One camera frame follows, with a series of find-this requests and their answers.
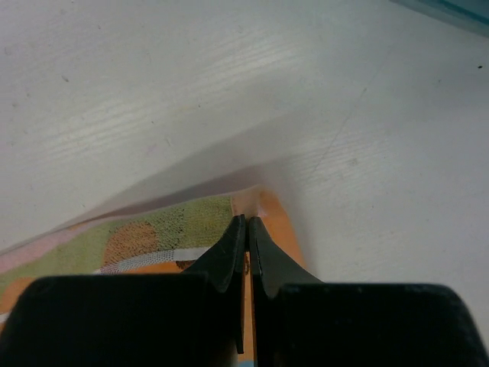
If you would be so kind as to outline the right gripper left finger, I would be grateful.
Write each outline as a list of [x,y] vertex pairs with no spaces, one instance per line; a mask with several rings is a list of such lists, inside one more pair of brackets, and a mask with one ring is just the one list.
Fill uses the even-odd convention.
[[231,366],[243,346],[246,220],[173,274],[40,278],[1,334],[3,366]]

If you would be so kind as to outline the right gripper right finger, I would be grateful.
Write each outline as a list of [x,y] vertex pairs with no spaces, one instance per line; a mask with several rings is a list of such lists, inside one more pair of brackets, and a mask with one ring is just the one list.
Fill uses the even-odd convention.
[[486,366],[464,301],[440,284],[326,283],[248,225],[257,366]]

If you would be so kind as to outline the colourful polka dot towel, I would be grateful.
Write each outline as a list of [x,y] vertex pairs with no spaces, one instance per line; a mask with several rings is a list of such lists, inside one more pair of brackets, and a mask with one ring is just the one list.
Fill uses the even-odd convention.
[[274,243],[304,268],[289,216],[275,193],[264,187],[134,215],[94,219],[4,254],[1,257],[1,334],[18,298],[34,281],[70,275],[180,273],[220,240],[236,216],[246,220],[244,350],[233,365],[245,362],[255,365],[250,220],[261,219]]

